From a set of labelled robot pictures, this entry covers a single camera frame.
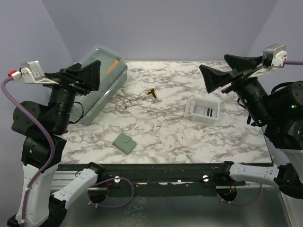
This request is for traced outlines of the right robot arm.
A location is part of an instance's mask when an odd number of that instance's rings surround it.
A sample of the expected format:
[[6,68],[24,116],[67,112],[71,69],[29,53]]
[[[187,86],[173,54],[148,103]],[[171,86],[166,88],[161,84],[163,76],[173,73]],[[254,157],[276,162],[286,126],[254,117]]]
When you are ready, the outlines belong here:
[[241,105],[248,111],[248,123],[265,126],[265,136],[289,159],[285,165],[250,166],[225,161],[221,169],[209,176],[209,182],[229,185],[235,192],[238,182],[254,182],[277,187],[283,194],[303,197],[303,83],[285,82],[267,93],[258,76],[271,73],[289,63],[285,51],[266,53],[259,57],[240,57],[227,54],[225,61],[230,71],[220,71],[200,65],[206,90],[212,93],[235,92]]

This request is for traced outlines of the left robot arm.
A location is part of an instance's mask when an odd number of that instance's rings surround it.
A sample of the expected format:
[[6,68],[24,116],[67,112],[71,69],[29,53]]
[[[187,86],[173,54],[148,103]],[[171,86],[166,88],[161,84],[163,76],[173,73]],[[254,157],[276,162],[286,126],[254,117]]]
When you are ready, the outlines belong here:
[[[105,181],[104,167],[87,164],[81,173],[63,189],[51,193],[54,174],[62,158],[70,114],[77,95],[85,96],[100,86],[99,60],[83,66],[76,63],[56,73],[44,73],[38,61],[20,65],[9,72],[1,90],[15,105],[12,130],[25,136],[21,161],[24,171],[22,199],[18,212],[7,225],[10,227],[57,227],[69,206],[89,187]],[[6,89],[10,81],[49,87],[47,105],[33,101],[17,102]]]

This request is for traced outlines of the white plastic card tray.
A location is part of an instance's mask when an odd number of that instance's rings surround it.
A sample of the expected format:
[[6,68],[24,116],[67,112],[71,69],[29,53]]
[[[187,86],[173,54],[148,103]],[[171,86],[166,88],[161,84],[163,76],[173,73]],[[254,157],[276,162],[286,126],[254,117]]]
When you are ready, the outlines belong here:
[[184,119],[213,125],[219,120],[220,104],[212,100],[190,98],[187,100]]

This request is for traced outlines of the green card holder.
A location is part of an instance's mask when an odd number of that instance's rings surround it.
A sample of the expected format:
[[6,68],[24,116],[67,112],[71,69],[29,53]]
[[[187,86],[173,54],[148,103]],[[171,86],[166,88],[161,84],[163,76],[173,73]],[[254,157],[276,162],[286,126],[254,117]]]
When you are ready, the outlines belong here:
[[130,136],[124,134],[123,132],[119,134],[112,144],[127,155],[129,155],[137,145],[137,143]]

